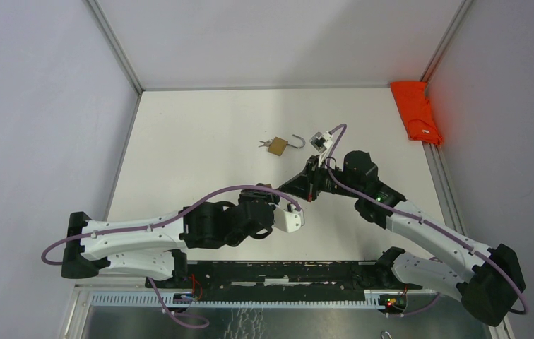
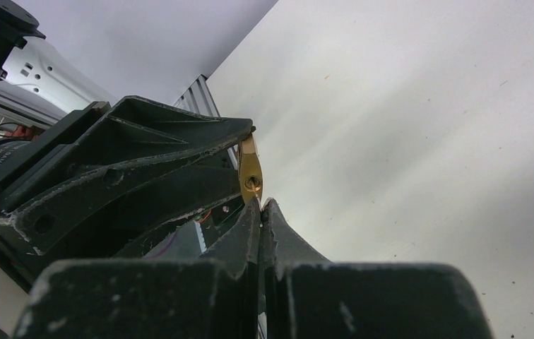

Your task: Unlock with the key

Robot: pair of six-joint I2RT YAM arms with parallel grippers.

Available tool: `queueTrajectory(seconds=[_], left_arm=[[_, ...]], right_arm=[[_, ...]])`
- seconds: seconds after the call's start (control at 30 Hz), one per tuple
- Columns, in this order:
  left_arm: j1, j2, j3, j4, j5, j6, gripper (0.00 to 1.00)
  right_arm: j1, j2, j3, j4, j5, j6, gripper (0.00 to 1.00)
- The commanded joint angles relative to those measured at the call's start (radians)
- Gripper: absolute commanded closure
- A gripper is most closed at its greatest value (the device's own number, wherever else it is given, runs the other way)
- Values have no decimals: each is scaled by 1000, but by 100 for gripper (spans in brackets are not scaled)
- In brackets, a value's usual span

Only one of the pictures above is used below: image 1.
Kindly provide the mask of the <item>large brass padlock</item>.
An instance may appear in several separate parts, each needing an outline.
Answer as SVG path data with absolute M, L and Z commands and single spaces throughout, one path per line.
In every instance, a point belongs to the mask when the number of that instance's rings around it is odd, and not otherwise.
M 281 156 L 288 148 L 294 148 L 294 149 L 302 149 L 306 145 L 306 140 L 298 136 L 296 134 L 292 134 L 292 137 L 298 140 L 298 143 L 291 143 L 285 139 L 275 137 L 269 140 L 272 140 L 271 146 L 267 148 L 267 152 L 276 155 Z

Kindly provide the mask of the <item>silver keys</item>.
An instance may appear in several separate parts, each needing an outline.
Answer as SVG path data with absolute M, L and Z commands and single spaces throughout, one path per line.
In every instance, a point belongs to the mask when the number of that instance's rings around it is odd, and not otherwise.
M 272 140 L 267 140 L 267 141 L 260 141 L 260 145 L 259 147 L 266 147 L 266 148 L 269 148 L 271 146 L 271 143 L 272 143 Z

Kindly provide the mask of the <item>small brass padlock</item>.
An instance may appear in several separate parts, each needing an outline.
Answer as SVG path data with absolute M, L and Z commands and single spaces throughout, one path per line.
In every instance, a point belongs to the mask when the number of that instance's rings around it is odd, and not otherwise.
M 257 184 L 258 187 L 263 187 L 263 188 L 267 188 L 269 190 L 272 190 L 273 187 L 271 186 L 271 184 L 262 184 L 262 183 L 258 183 Z

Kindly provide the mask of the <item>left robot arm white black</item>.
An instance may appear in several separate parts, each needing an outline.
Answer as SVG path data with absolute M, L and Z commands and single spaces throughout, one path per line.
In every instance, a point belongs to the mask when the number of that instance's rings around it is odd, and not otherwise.
M 61 276 L 76 280 L 125 273 L 182 287 L 189 280 L 188 250 L 236 247 L 273 231 L 281 196 L 268 186 L 239 191 L 235 203 L 205 198 L 146 220 L 107 222 L 74 212 L 65 239 L 57 243 L 64 246 Z

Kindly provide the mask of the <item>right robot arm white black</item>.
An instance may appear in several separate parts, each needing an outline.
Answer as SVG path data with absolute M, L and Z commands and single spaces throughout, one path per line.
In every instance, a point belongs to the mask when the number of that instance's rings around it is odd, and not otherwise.
M 424 213 L 403 194 L 379 179 L 369 153 L 352 151 L 342 167 L 330 167 L 311 156 L 304 169 L 282 184 L 280 191 L 315 201 L 330 193 L 355 198 L 355 210 L 367 222 L 414 242 L 436 261 L 390 249 L 376 267 L 380 286 L 419 285 L 459 301 L 466 311 L 488 326 L 498 326 L 517 310 L 526 288 L 516 252 L 505 244 L 492 248 L 457 233 Z

